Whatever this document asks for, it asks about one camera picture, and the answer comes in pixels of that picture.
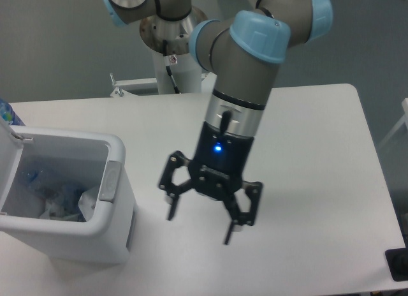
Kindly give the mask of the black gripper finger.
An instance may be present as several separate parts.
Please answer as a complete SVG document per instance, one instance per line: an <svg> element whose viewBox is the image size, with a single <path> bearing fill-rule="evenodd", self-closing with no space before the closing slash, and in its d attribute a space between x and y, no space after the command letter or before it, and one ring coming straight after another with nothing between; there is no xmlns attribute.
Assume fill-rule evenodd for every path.
<svg viewBox="0 0 408 296"><path fill-rule="evenodd" d="M230 216L230 224L224 238L228 245L234 232L240 232L244 226L254 226L261 201L263 183L244 181L237 192L228 193L222 202Z"/></svg>
<svg viewBox="0 0 408 296"><path fill-rule="evenodd" d="M158 182L158 188L165 192L166 201L170 205L167 215L168 221L171 221L176 214L180 196L194 189L194 182L191 178L179 185L173 183L175 171L181 167L188 167L190 161L181 151L175 151L173 154L170 154Z"/></svg>

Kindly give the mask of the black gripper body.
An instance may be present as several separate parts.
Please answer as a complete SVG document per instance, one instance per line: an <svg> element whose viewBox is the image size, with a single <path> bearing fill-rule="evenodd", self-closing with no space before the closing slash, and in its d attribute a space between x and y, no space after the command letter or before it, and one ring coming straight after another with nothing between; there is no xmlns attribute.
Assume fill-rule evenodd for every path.
<svg viewBox="0 0 408 296"><path fill-rule="evenodd" d="M194 158L188 164L193 188L216 200L238 191L253 141L252 137L222 135L204 122Z"/></svg>

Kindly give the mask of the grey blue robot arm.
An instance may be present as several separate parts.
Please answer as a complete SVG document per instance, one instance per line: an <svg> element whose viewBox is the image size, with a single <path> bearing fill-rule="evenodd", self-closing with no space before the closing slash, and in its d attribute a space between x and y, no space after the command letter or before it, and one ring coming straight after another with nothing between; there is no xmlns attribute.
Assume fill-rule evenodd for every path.
<svg viewBox="0 0 408 296"><path fill-rule="evenodd" d="M157 17L151 28L159 51L188 52L217 77L194 157L176 151L162 172L158 186L169 200L169 217L181 194L193 189L224 204L230 231L255 224L263 185L242 178L254 137L287 49L329 32L331 1L255 0L252 11L206 20L169 38L163 24L190 19L191 0L103 1L119 26Z"/></svg>

